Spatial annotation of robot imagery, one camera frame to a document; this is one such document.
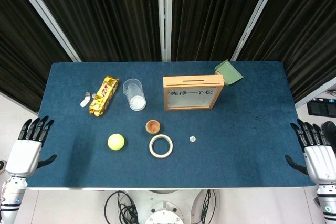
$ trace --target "tennis ball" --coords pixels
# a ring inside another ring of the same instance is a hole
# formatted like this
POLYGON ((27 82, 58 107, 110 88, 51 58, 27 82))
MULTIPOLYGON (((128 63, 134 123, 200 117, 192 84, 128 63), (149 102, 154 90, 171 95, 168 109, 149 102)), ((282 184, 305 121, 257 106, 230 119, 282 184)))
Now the tennis ball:
POLYGON ((109 139, 107 140, 107 145, 114 151, 118 151, 123 148, 124 144, 125 139, 120 134, 110 135, 109 139))

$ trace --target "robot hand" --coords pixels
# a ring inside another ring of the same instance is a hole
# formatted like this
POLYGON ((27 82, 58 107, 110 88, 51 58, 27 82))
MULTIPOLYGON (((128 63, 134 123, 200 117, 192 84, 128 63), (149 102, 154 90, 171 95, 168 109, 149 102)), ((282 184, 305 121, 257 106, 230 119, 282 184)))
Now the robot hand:
POLYGON ((31 176, 36 169, 51 164, 57 157, 52 155, 49 159, 39 161, 39 154, 47 138, 53 120, 45 116, 32 122, 29 119, 22 127, 18 140, 15 141, 6 165, 10 174, 0 194, 0 222, 13 224, 17 211, 27 188, 26 178, 31 176))
POLYGON ((294 129, 302 152, 306 167, 296 164, 286 155, 287 163, 310 177, 319 185, 317 196, 327 224, 336 224, 336 157, 332 147, 326 140, 323 131, 316 125, 297 120, 301 128, 294 123, 294 129))

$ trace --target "curtain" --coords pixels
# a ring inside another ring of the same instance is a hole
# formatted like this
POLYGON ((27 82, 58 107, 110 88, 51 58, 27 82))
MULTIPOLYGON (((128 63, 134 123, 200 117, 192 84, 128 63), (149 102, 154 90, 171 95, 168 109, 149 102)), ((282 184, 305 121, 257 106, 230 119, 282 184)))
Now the curtain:
POLYGON ((0 10, 0 92, 37 112, 51 64, 70 59, 28 0, 0 10))
POLYGON ((258 0, 173 0, 172 61, 230 59, 258 0))
POLYGON ((282 61, 299 101, 336 77, 336 0, 269 0, 238 60, 282 61))
POLYGON ((44 1, 81 60, 161 60, 158 0, 44 1))

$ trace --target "small wooden cup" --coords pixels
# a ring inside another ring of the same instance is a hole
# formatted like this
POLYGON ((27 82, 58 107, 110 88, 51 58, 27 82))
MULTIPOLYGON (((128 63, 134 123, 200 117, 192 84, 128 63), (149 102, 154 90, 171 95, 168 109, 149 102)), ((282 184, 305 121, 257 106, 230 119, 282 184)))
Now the small wooden cup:
POLYGON ((149 120, 146 124, 146 130, 149 134, 156 134, 160 130, 160 123, 157 120, 149 120))

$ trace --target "plastic cup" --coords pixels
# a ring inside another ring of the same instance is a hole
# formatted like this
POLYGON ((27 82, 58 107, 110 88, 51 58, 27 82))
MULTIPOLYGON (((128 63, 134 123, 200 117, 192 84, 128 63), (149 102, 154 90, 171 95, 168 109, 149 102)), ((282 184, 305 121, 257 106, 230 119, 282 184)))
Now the plastic cup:
POLYGON ((128 79, 122 88, 132 110, 140 111, 146 106, 145 95, 139 80, 128 79))

